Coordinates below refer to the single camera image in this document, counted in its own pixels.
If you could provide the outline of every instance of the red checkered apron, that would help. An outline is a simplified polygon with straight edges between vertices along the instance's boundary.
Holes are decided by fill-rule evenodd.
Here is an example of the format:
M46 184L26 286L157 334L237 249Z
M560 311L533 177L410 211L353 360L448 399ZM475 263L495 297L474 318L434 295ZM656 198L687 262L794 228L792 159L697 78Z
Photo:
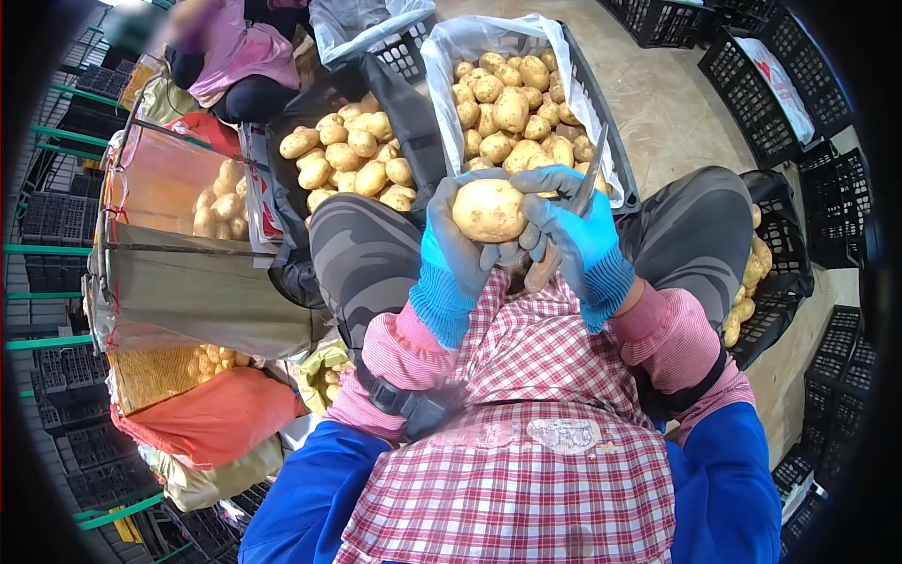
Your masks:
M463 415L379 458L339 564L670 560L664 440L613 337L586 333L560 275L525 297L509 282L494 271L470 316Z

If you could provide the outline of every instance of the camouflage pants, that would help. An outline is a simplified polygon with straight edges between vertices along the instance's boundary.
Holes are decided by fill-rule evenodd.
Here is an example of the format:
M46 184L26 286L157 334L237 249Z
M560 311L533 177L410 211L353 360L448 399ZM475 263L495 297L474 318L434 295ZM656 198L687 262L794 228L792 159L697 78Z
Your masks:
M749 191L734 173L706 167L643 202L618 230L623 255L655 288L684 288L716 329L739 289L751 247ZM419 277L421 233L393 209L356 194L320 206L310 249L323 299L351 348L370 320L400 312Z

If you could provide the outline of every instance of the seated worker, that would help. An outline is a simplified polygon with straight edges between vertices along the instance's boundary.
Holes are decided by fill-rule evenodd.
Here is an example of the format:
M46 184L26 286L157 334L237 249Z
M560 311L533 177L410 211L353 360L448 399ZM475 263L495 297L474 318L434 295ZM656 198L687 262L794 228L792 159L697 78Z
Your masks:
M618 234L600 191L584 217L534 195L572 196L581 174L511 175L562 256L543 290L511 296L451 218L459 187L486 177L507 174L444 179L422 240L355 194L317 209L314 267L357 369L286 460L239 561L776 562L767 440L718 337L751 244L742 180L696 171ZM679 444L640 408L640 373ZM453 389L463 408L402 447L408 420L361 384L380 377Z
M182 0L167 22L172 80L228 124L266 123L298 94L291 39L306 0Z

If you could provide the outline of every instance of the floor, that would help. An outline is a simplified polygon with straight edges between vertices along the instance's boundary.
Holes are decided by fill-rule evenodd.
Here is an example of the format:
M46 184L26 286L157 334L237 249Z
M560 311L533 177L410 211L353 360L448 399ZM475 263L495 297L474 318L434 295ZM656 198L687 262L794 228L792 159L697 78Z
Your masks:
M696 67L702 50L640 49L595 0L437 0L436 5L439 21L537 12L565 22L611 108L642 199L706 165L737 173L755 168L726 106ZM796 180L792 171L786 173ZM801 434L803 372L832 306L858 305L856 271L818 270L815 278L814 295L787 332L747 371L768 435L771 467Z

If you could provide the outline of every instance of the blue glove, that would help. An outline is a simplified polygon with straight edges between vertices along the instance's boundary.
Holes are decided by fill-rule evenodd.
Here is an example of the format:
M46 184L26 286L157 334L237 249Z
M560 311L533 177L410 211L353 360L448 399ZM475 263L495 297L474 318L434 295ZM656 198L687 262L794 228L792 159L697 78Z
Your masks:
M520 236L520 246L534 260L545 253L544 237L550 237L561 255L561 273L579 298L580 314L590 334L602 330L604 322L623 304L636 276L618 246L611 214L611 201L595 190L583 217L565 209L579 189L584 175L556 164L511 175L511 184L526 193L520 210L530 225ZM536 196L557 190L560 205Z
M474 243L461 233L451 218L457 191L473 180L507 177L504 169L489 169L445 178L426 208L422 262L419 280L410 288L410 305L443 347L460 347L470 312L501 256L499 246Z

